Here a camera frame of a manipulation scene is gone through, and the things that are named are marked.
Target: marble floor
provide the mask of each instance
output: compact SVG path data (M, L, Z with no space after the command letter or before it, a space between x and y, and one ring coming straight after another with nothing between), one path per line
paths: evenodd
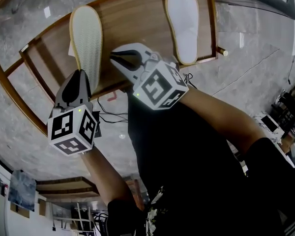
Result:
M19 58L18 51L47 26L93 0L10 0L0 15L11 14L0 24L0 63L7 69ZM276 96L295 83L295 58L264 42L258 35L258 11L217 4L219 45L227 57L181 70L192 73L198 89L224 100L253 116L270 108ZM50 16L44 13L49 8ZM21 66L9 77L25 102L47 121L52 104L36 81ZM127 98L117 91L100 98L109 112L127 111ZM101 123L102 137L96 145L122 176L137 175L136 156L127 135L126 123ZM88 177L81 159L65 157L48 145L47 139L12 103L0 86L0 159L12 169L22 169L36 180L75 176Z

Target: person's arm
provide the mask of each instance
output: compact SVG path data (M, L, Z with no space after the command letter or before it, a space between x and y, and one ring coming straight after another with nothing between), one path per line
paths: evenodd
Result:
M135 203L128 185L96 147L81 157L106 205L113 200Z
M195 88L190 88L180 102L200 115L240 152L246 153L255 141L266 137L243 111Z

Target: white slipper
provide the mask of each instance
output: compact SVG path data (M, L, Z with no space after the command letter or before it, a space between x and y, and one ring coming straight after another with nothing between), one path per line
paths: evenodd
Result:
M165 8L175 39L177 58L180 63L191 65L198 58L198 1L165 0Z
M93 94L99 82L103 33L99 16L92 7L84 5L72 12L70 39L78 69L87 74Z

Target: white wall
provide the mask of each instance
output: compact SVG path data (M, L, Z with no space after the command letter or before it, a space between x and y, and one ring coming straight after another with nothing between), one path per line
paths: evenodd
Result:
M46 216L39 215L39 204L37 200L42 198L36 192L36 200L35 200L35 212L29 212L29 219L25 218L16 212L10 210L10 202L9 207L6 211L7 214L7 228L8 228L8 236L72 236L76 235L70 231L61 230L60 222L55 221L56 223L56 231L53 231L53 221L51 219L51 208L50 203L46 204Z
M0 165L0 178L10 185L11 174ZM75 236L71 231L63 231L60 222L55 221L56 231L53 231L50 203L46 204L46 216L39 215L38 198L45 199L36 192L35 212L29 212L29 219L10 210L11 202L6 197L0 197L0 236Z

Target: black wire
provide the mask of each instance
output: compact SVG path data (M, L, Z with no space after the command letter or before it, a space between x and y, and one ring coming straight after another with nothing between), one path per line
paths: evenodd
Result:
M103 110L103 112L105 112L106 114L111 114L113 116L120 116L120 115L127 115L128 113L121 113L121 114L115 114L115 113L110 113L110 112L107 112L104 107L102 106L102 104L99 103L99 98L97 98L97 103L98 105L101 107L101 109Z
M94 225L95 225L96 229L99 231L99 233L102 235L101 231L99 230L99 228L96 225L96 219L98 218L98 223L99 223L101 217L105 219L104 220L104 223L105 223L106 219L108 218L108 215L105 213L100 213L99 215L95 215Z
M100 113L100 115L111 115L111 114L108 114L108 113ZM123 117L123 116L118 116L118 117L120 117L120 118L122 118L122 119L128 121L128 119L125 118L125 117Z
M191 83L191 79L193 78L193 75L191 73L188 74L183 74L185 76L185 83L186 84L190 84L191 86L193 86L195 89L197 89L197 87Z
M295 60L295 56L293 58L292 65L291 65L291 68L290 68L290 72L289 72L289 75L287 77L287 81L288 81L289 84L291 84L291 82L290 82L290 74L291 74L291 70L292 70L292 67L293 67L294 60Z
M104 107L102 106L102 104L99 103L99 98L97 98L97 103L98 103L98 105L100 106L100 108L102 109L102 111L104 112L104 113L99 113L100 115L112 115L112 116L118 116L118 117L120 117L120 118L123 119L123 120L119 120L119 121L109 121L109 120L105 120L102 116L99 116L99 117L101 117L101 118L103 119L104 122L106 122L106 123L111 123L111 124L113 124L113 123L118 123L118 122L125 122L125 123L128 123L128 119L125 118L125 117L123 117L123 116L121 116L121 115L127 115L128 113L121 113L121 114L110 113L110 112L107 112L107 111L104 109Z
M105 120L102 116L99 116L99 117L101 117L104 122L111 123L111 124L112 123L118 123L118 122L128 123L128 120L127 119L125 119L125 120L118 120L118 121L109 121L109 120Z

